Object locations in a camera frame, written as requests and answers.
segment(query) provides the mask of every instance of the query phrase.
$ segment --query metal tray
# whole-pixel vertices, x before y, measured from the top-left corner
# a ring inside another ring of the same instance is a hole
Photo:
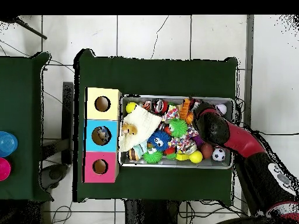
[[[128,102],[145,102],[152,99],[163,99],[168,102],[173,102],[177,104],[182,104],[183,100],[188,97],[184,96],[153,96],[153,95],[141,95],[132,96],[125,94],[122,96],[121,103],[121,124],[119,125],[119,133],[121,134],[121,126],[123,124],[123,119],[127,115],[126,105]],[[229,121],[234,121],[235,119],[235,101],[230,98],[213,98],[213,97],[193,97],[195,99],[200,99],[210,104],[225,104],[227,107],[227,113],[225,118]],[[118,160],[121,166],[126,167],[172,167],[172,168],[186,168],[186,169],[229,169],[234,164],[234,153],[228,149],[225,149],[225,159],[222,162],[217,162],[212,159],[204,159],[198,164],[194,164],[189,160],[169,160],[163,156],[157,164],[148,164],[143,158],[139,161],[130,161],[127,157],[127,152],[118,152]]]

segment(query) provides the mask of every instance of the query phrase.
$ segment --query table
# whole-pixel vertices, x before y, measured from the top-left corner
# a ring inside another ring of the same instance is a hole
[[[95,57],[82,49],[74,59],[73,200],[129,198],[231,202],[232,170],[121,167],[115,183],[82,183],[84,90],[118,89],[122,94],[228,97],[235,99],[237,60],[191,61]]]
[[[0,57],[0,130],[14,134],[18,148],[6,157],[10,176],[0,181],[0,199],[48,201],[39,183],[42,151],[41,71],[49,53]]]

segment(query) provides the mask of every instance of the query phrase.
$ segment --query shape sorter box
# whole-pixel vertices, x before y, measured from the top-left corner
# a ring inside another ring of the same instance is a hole
[[[84,183],[114,183],[119,173],[117,140],[120,98],[121,93],[117,89],[88,87],[85,90],[84,117],[87,124],[85,126],[84,123],[84,133],[86,133],[82,166]],[[109,133],[109,138],[104,144],[96,144],[92,138],[99,128]]]

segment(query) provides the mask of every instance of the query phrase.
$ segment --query yellow ball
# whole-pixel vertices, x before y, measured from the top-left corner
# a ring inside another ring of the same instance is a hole
[[[135,102],[129,102],[126,106],[127,113],[131,113],[137,104]]]
[[[193,163],[200,163],[203,160],[203,154],[200,151],[196,150],[191,155],[189,155],[189,159]]]

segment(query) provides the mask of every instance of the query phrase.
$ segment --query round hole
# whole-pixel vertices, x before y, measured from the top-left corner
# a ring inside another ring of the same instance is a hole
[[[108,163],[105,160],[96,160],[93,165],[92,169],[97,174],[104,174],[108,170]]]
[[[97,145],[105,145],[111,140],[111,132],[105,126],[96,127],[91,134],[93,142]]]
[[[100,96],[95,100],[95,108],[97,111],[108,111],[111,106],[110,100],[106,96]]]

